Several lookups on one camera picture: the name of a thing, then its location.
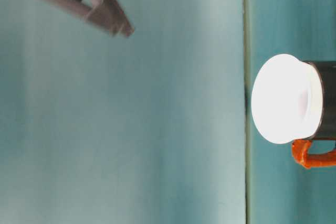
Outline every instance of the orange handle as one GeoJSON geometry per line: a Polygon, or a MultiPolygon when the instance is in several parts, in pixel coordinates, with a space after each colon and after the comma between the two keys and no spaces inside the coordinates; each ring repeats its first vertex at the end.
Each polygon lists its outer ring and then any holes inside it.
{"type": "Polygon", "coordinates": [[[298,139],[292,143],[292,155],[295,161],[306,169],[336,165],[336,148],[323,154],[309,154],[311,140],[298,139]]]}

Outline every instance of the background wall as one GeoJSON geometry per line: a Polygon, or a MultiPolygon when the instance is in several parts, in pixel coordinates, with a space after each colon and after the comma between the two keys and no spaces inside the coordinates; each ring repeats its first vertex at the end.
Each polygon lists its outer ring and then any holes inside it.
{"type": "MultiPolygon", "coordinates": [[[[288,53],[301,60],[336,60],[336,0],[246,0],[247,93],[267,59],[288,53]]],[[[333,223],[336,168],[305,170],[291,145],[257,132],[248,111],[249,223],[333,223]]],[[[315,143],[326,152],[334,142],[315,143]]]]}
{"type": "Polygon", "coordinates": [[[243,0],[120,3],[0,0],[0,223],[245,223],[243,0]]]}

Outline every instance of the teal wall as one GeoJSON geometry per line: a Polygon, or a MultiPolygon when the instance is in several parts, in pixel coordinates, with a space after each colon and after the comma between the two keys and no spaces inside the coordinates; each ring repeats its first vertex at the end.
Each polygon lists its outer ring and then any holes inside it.
{"type": "MultiPolygon", "coordinates": [[[[271,56],[336,60],[336,0],[246,0],[247,93],[271,56]]],[[[268,143],[247,109],[250,224],[334,223],[336,168],[305,170],[291,157],[290,144],[268,143]]],[[[325,152],[334,142],[315,143],[325,152]]]]}
{"type": "Polygon", "coordinates": [[[120,3],[0,0],[0,223],[245,223],[243,0],[120,3]]]}

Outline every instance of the table surface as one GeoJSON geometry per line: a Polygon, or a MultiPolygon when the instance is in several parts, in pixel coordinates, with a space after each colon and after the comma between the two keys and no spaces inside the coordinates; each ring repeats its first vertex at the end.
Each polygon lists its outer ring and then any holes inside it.
{"type": "Polygon", "coordinates": [[[244,224],[243,0],[119,1],[0,0],[0,223],[244,224]]]}
{"type": "MultiPolygon", "coordinates": [[[[336,0],[246,0],[245,7],[248,95],[273,55],[336,60],[336,0]]],[[[271,144],[259,135],[249,103],[247,111],[249,223],[334,223],[336,167],[303,169],[292,159],[290,144],[271,144]]],[[[334,142],[315,143],[312,152],[333,147],[334,142]]]]}

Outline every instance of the teal surface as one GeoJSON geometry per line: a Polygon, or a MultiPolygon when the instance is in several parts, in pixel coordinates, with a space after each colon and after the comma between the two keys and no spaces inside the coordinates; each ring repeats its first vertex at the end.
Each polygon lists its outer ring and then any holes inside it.
{"type": "MultiPolygon", "coordinates": [[[[246,0],[247,93],[273,55],[336,60],[335,14],[336,0],[246,0]]],[[[334,223],[336,168],[297,165],[290,144],[264,140],[251,121],[250,107],[247,111],[249,223],[334,223]]],[[[334,142],[315,143],[312,152],[333,147],[334,142]]]]}
{"type": "Polygon", "coordinates": [[[0,223],[245,223],[243,0],[120,3],[0,0],[0,223]]]}

